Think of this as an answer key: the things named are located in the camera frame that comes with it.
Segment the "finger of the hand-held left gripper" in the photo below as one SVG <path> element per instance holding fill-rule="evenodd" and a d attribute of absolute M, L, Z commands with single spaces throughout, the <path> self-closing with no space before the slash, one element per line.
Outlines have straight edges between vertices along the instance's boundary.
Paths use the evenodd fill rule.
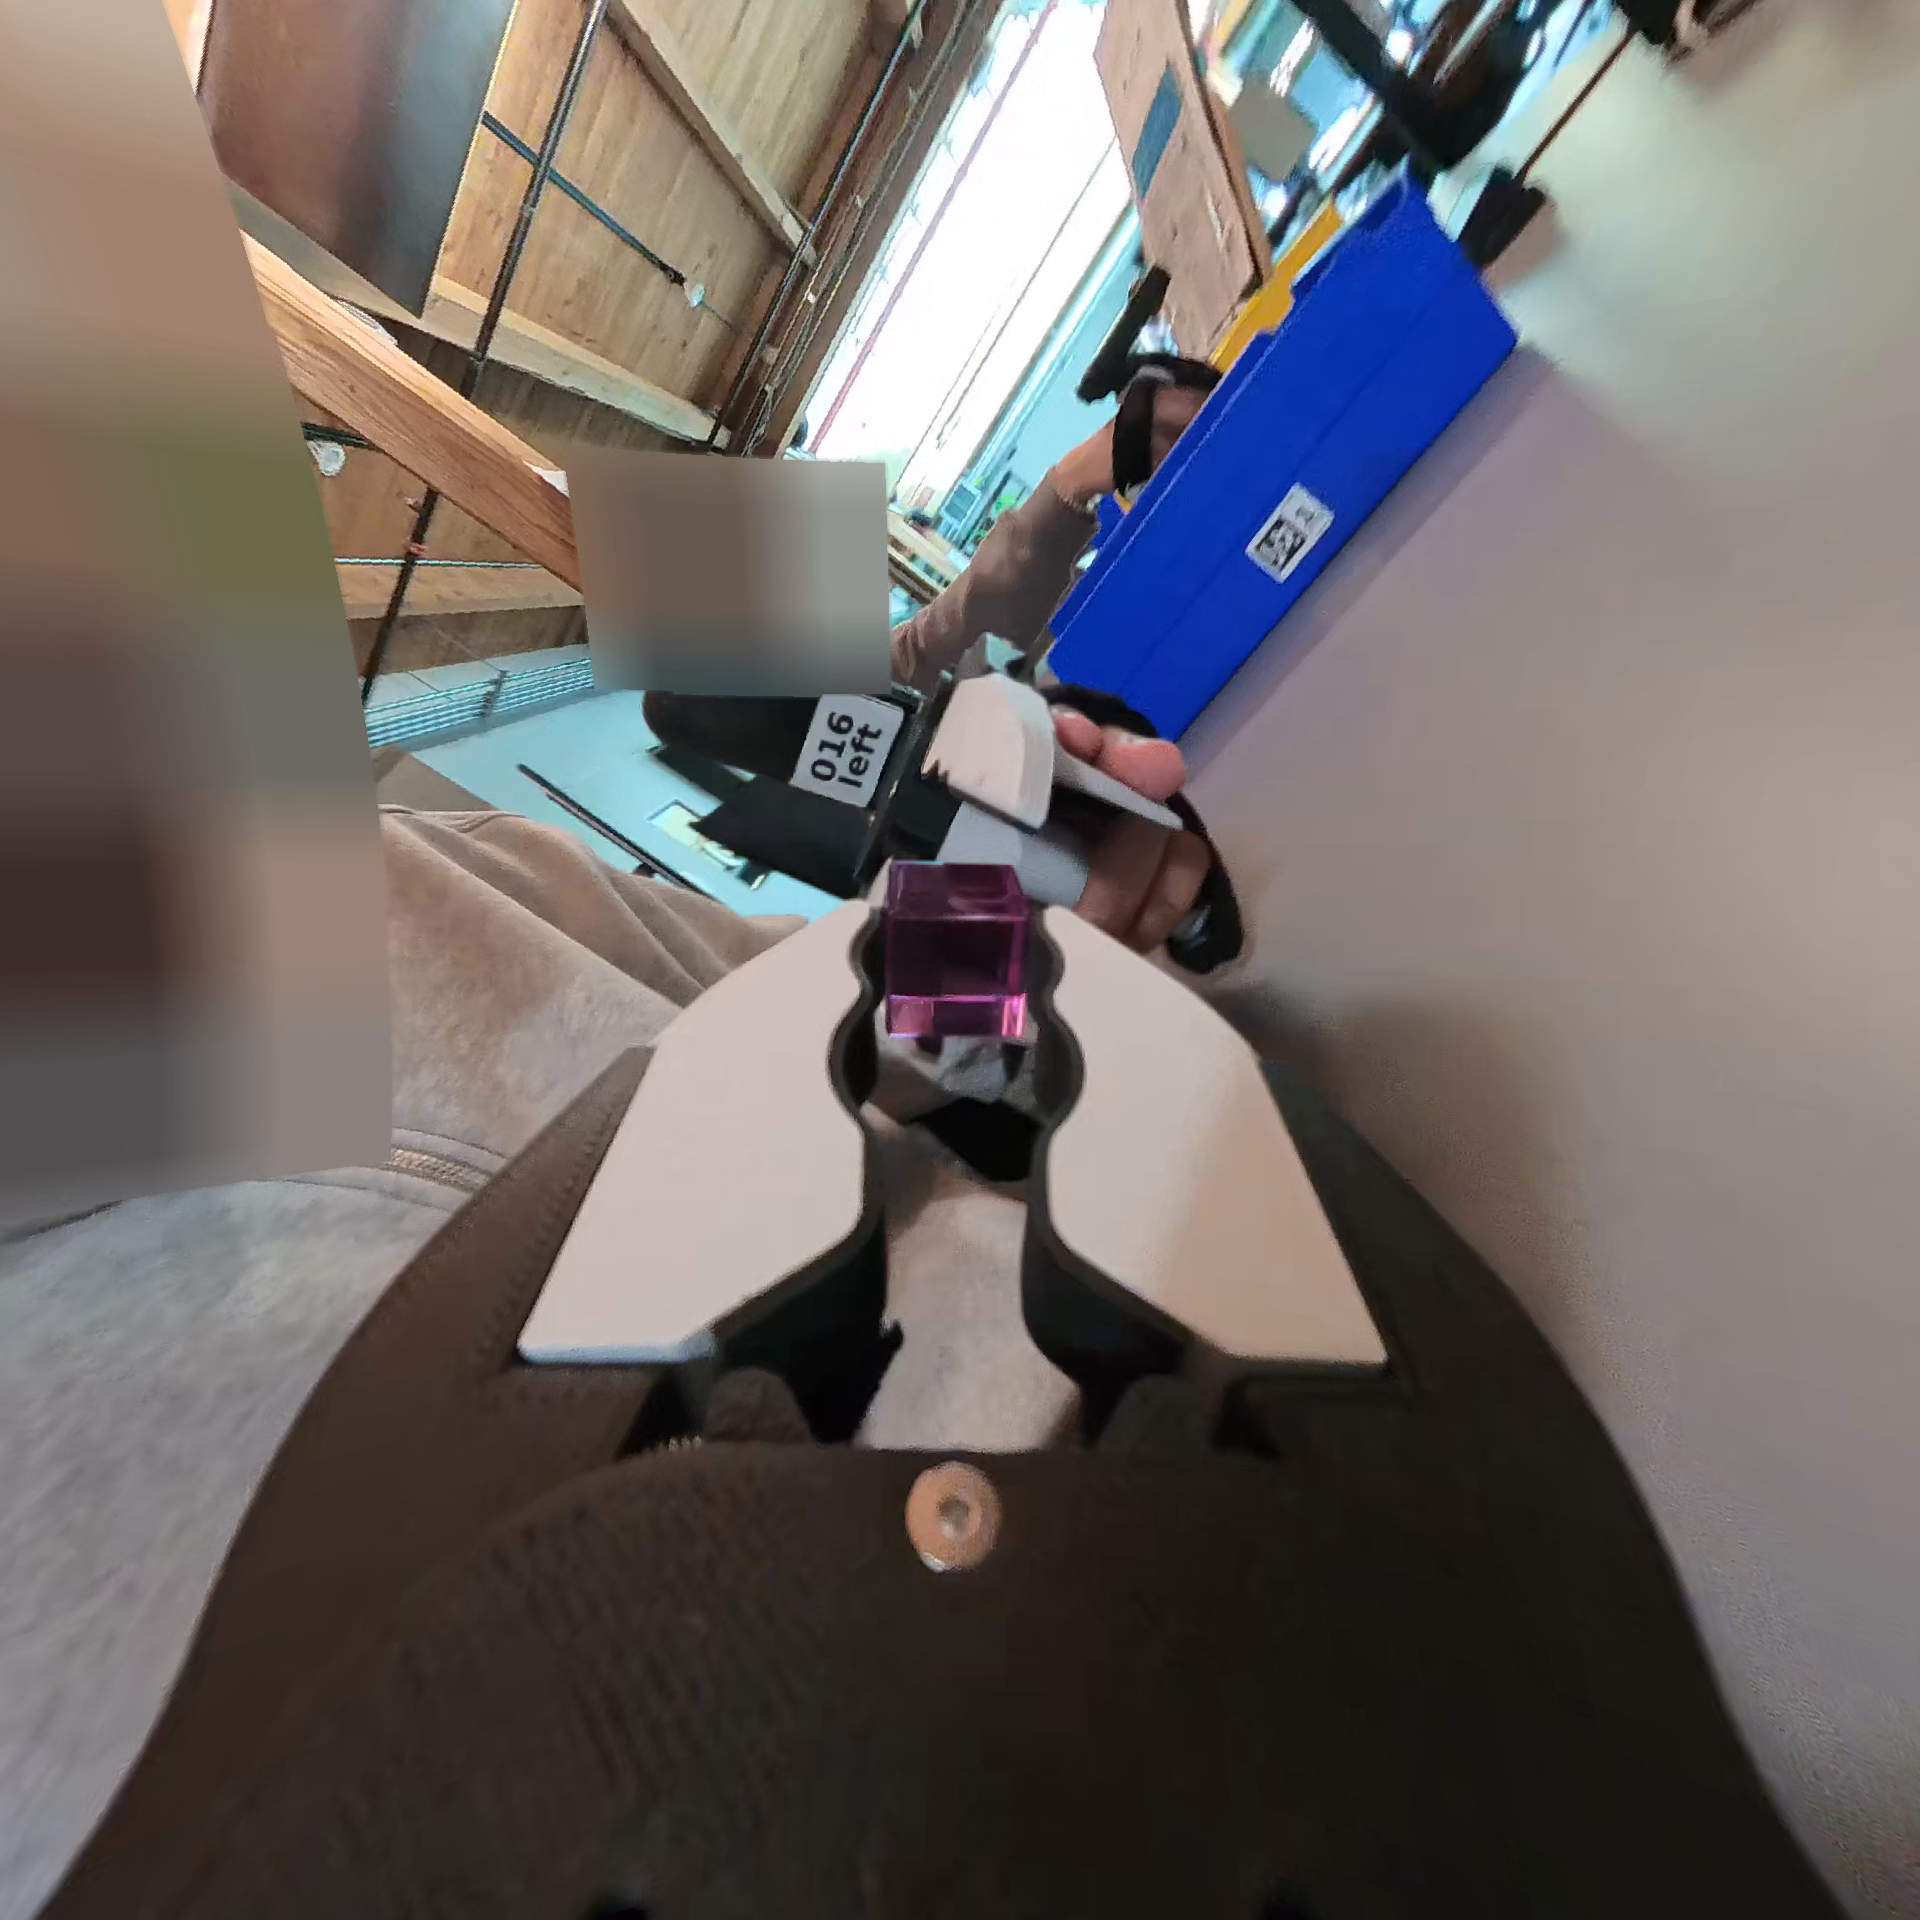
<path fill-rule="evenodd" d="M 1022 832 L 1044 830 L 1061 793 L 1163 830 L 1183 826 L 1173 806 L 1153 805 L 1066 756 L 1040 694 L 1005 676 L 963 678 L 948 689 L 948 704 L 928 745 L 928 777 L 939 781 L 960 805 L 974 805 Z"/>

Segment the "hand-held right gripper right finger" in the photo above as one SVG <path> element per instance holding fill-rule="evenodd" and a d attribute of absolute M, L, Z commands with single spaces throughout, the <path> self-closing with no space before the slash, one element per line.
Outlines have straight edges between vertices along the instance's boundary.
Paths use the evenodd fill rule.
<path fill-rule="evenodd" d="M 1061 1372 L 1383 1372 L 1386 1345 L 1253 1047 L 1040 910 L 1022 1312 Z"/>

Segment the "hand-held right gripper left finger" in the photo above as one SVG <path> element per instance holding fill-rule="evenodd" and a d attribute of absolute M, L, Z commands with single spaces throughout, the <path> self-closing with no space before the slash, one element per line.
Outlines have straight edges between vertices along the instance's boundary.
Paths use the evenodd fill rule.
<path fill-rule="evenodd" d="M 840 905 L 657 1042 L 518 1331 L 521 1361 L 803 1367 L 888 1322 L 865 949 Z"/>

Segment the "transparent purple cube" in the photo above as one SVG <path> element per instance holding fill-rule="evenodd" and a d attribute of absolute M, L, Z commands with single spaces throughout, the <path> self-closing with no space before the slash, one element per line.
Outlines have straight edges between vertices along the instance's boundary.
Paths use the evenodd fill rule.
<path fill-rule="evenodd" d="M 882 1021 L 901 1042 L 1005 1042 L 1029 1024 L 1031 901 L 1012 865 L 899 860 L 882 894 Z"/>

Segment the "blue plastic bin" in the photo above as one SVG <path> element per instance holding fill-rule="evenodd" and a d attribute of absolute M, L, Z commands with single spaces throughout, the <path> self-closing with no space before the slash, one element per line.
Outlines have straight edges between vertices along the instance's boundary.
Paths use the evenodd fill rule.
<path fill-rule="evenodd" d="M 1096 541 L 1050 676 L 1184 734 L 1515 346 L 1426 193 L 1393 181 Z"/>

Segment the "person's left hand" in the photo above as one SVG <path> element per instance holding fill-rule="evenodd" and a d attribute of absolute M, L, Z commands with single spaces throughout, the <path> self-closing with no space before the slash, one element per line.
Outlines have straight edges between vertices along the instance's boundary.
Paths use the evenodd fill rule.
<path fill-rule="evenodd" d="M 1050 704 L 1056 745 L 1106 781 L 1168 806 L 1187 766 L 1177 745 L 1122 726 L 1100 726 L 1063 703 Z M 1106 813 L 1087 850 L 1087 882 L 1075 916 L 1106 936 L 1153 955 L 1191 916 L 1211 852 L 1191 830 L 1163 830 L 1134 813 Z"/>

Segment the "cardboard board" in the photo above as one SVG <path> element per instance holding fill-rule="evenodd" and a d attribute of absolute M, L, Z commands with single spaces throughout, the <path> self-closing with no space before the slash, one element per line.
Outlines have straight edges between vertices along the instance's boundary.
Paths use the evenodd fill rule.
<path fill-rule="evenodd" d="M 1139 260 L 1165 276 L 1163 319 L 1208 355 L 1273 251 L 1228 111 L 1203 81 L 1183 2 L 1106 2 L 1092 64 L 1139 222 Z"/>

